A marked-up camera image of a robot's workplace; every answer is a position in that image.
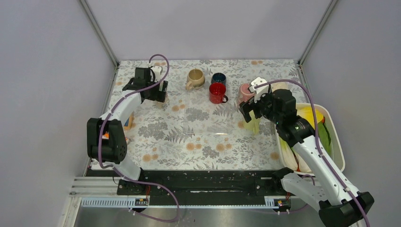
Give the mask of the pink ghost mug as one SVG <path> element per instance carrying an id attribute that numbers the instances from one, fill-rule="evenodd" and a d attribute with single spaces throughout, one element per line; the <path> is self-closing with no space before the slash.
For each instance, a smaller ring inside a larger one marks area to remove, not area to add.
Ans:
<path id="1" fill-rule="evenodd" d="M 244 83 L 239 87 L 238 91 L 238 98 L 237 98 L 237 105 L 239 106 L 242 102 L 248 101 L 252 98 L 255 93 L 249 91 L 249 83 Z"/>

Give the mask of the light green mug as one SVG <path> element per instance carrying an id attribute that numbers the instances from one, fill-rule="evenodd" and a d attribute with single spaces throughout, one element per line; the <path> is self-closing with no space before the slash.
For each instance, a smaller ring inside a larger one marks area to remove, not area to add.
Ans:
<path id="1" fill-rule="evenodd" d="M 243 127 L 247 130 L 250 130 L 253 132 L 254 135 L 258 135 L 259 134 L 259 125 L 260 125 L 260 118 L 255 118 L 253 113 L 250 113 L 250 117 L 251 120 L 249 122 L 247 122 L 246 120 L 243 120 Z"/>

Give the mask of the red mug black handle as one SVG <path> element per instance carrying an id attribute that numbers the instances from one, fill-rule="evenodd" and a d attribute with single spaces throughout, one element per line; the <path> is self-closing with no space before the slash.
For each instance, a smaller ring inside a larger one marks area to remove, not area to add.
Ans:
<path id="1" fill-rule="evenodd" d="M 228 102 L 226 96 L 226 86 L 223 83 L 213 83 L 209 86 L 209 100 L 214 104 L 224 104 Z"/>

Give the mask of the blue ribbed mug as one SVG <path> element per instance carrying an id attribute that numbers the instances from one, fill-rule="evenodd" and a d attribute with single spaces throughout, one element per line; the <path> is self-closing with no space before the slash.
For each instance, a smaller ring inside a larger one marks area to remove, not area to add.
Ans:
<path id="1" fill-rule="evenodd" d="M 225 86 L 226 82 L 227 82 L 227 77 L 224 73 L 218 72 L 218 73 L 213 74 L 211 77 L 211 84 L 221 83 Z"/>

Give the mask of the beige round mug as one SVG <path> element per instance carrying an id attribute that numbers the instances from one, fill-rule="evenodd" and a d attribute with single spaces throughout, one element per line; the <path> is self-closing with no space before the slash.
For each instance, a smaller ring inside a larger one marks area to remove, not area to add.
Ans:
<path id="1" fill-rule="evenodd" d="M 187 76 L 187 83 L 185 89 L 187 91 L 193 89 L 200 89 L 205 84 L 205 76 L 200 69 L 192 69 Z"/>

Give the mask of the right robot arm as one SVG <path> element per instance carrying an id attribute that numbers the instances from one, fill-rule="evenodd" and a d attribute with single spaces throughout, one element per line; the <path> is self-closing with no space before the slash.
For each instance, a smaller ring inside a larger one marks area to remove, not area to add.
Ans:
<path id="1" fill-rule="evenodd" d="M 278 135 L 307 163 L 320 187 L 307 182 L 289 168 L 279 170 L 271 182 L 274 193 L 289 192 L 315 209 L 327 227 L 349 227 L 365 219 L 374 203 L 369 192 L 361 192 L 338 169 L 318 139 L 318 129 L 297 114 L 291 91 L 278 89 L 242 102 L 240 112 L 246 122 L 250 112 L 256 119 L 264 117 L 276 125 Z"/>

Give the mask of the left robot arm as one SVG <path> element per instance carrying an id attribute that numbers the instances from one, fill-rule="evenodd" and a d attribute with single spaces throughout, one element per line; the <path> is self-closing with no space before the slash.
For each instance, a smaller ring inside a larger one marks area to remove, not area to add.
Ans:
<path id="1" fill-rule="evenodd" d="M 137 67 L 114 106 L 87 122 L 88 157 L 96 159 L 102 168 L 111 167 L 123 179 L 130 180 L 128 187 L 135 194 L 142 194 L 147 182 L 140 177 L 141 168 L 126 157 L 124 126 L 145 100 L 165 102 L 168 81 L 162 72 L 160 66 Z"/>

